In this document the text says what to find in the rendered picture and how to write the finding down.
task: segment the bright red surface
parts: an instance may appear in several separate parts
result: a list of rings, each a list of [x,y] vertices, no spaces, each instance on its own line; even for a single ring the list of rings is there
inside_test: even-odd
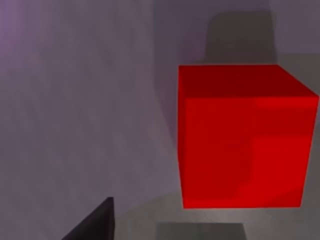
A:
[[[319,97],[278,65],[179,67],[185,208],[299,207]]]

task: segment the dark red surface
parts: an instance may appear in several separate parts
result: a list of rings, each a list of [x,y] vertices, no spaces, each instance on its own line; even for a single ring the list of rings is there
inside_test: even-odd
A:
[[[278,65],[183,65],[185,208],[301,205],[319,97]]]

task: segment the cube's front face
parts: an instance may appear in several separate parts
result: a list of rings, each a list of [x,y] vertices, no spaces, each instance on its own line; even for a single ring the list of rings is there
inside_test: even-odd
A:
[[[299,207],[317,106],[276,65],[180,67],[184,207]]]

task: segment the cube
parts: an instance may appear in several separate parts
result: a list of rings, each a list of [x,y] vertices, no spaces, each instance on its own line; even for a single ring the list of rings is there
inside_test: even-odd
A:
[[[276,64],[179,66],[183,207],[300,207],[318,101]]]

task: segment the red block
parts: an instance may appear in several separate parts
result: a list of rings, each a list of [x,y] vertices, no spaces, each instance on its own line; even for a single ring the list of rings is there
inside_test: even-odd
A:
[[[319,97],[278,65],[183,65],[184,208],[300,207]]]

